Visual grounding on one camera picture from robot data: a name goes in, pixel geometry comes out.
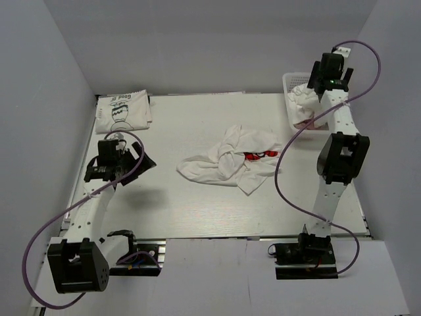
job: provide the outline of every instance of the robotic arm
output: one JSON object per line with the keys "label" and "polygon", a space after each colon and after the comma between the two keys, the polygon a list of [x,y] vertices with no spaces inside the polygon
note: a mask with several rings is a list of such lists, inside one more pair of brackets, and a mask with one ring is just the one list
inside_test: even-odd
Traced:
{"label": "robotic arm", "polygon": [[[342,49],[324,53],[322,60],[314,63],[307,87],[314,88],[323,111],[348,99],[348,82],[353,69],[348,68],[343,76],[344,64]],[[370,140],[359,134],[348,106],[329,113],[328,126],[331,134],[317,160],[320,180],[312,212],[332,222],[342,193],[361,170]],[[309,217],[297,244],[275,245],[278,265],[334,264],[330,235],[329,223]],[[298,273],[289,276],[308,276],[307,269],[301,274],[299,269],[295,272]]]}
{"label": "robotic arm", "polygon": [[[98,142],[98,156],[87,166],[84,195],[90,195],[136,166],[139,158],[134,159],[126,145],[122,147],[122,142],[126,143],[123,139]],[[132,147],[140,156],[140,145],[135,142]],[[121,184],[125,186],[154,166],[156,164],[145,154],[137,170]],[[136,252],[132,231],[101,234],[104,214],[115,190],[116,186],[109,186],[79,206],[61,243],[49,246],[47,258],[58,293],[103,291],[109,281],[110,268],[121,257]]]}

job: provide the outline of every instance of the plastic basket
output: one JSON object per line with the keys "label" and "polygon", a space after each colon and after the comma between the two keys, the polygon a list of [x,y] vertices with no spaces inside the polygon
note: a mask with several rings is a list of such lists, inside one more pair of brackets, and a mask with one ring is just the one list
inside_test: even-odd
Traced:
{"label": "plastic basket", "polygon": [[[292,122],[292,113],[291,107],[289,104],[288,93],[291,90],[299,86],[300,84],[306,84],[309,82],[310,73],[309,72],[289,72],[282,76],[282,84],[284,85],[284,95],[285,95],[285,104],[287,107],[287,115],[288,115],[288,122],[289,127],[291,128],[292,132],[295,134],[299,130],[294,127]],[[302,138],[325,138],[330,135],[329,130],[304,130],[299,137]]]}

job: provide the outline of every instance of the wall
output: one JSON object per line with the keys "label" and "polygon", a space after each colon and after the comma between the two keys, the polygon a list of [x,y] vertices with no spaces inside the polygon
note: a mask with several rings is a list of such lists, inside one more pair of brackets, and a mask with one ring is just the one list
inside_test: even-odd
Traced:
{"label": "wall", "polygon": [[[22,254],[66,205],[95,98],[42,0],[3,1],[0,39],[0,306],[2,315],[26,315]],[[31,252],[32,283],[54,232]]]}
{"label": "wall", "polygon": [[[379,0],[359,39],[382,58],[373,92],[356,101],[354,118],[371,139],[356,185],[368,224],[385,240],[411,315],[421,315],[421,2]],[[376,72],[373,56],[354,49],[353,91],[367,87]]]}
{"label": "wall", "polygon": [[95,93],[278,92],[376,0],[45,0]]}

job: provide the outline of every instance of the basket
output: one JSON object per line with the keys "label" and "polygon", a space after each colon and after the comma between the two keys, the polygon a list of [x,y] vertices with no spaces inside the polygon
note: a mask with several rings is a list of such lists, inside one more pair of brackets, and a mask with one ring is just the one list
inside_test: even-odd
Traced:
{"label": "basket", "polygon": [[[289,127],[291,128],[292,132],[295,134],[299,130],[294,127],[294,123],[292,121],[292,113],[291,107],[289,104],[288,93],[291,90],[299,86],[300,84],[306,84],[309,82],[310,73],[309,72],[288,72],[282,76],[282,84],[284,85],[284,95],[285,95],[285,104],[287,107],[287,115],[288,115],[288,122]],[[329,130],[304,130],[299,137],[301,138],[326,138],[330,135]]]}

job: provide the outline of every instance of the white cloth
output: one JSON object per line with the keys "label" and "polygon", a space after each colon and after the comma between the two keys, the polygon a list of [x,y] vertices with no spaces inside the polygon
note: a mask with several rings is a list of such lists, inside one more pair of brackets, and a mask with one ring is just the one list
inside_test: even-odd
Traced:
{"label": "white cloth", "polygon": [[[273,176],[282,146],[269,132],[245,130],[241,125],[227,129],[224,139],[206,153],[183,160],[177,171],[190,181],[238,186],[247,195],[255,191],[268,176]],[[245,160],[244,153],[277,151],[276,157]]]}
{"label": "white cloth", "polygon": [[98,99],[95,131],[141,130],[152,122],[151,107],[146,90],[100,97]]}
{"label": "white cloth", "polygon": [[[307,84],[294,87],[288,93],[288,99],[294,125],[312,119],[323,112],[316,92],[307,88]],[[314,127],[318,128],[327,122],[327,117],[322,117],[314,122]]]}

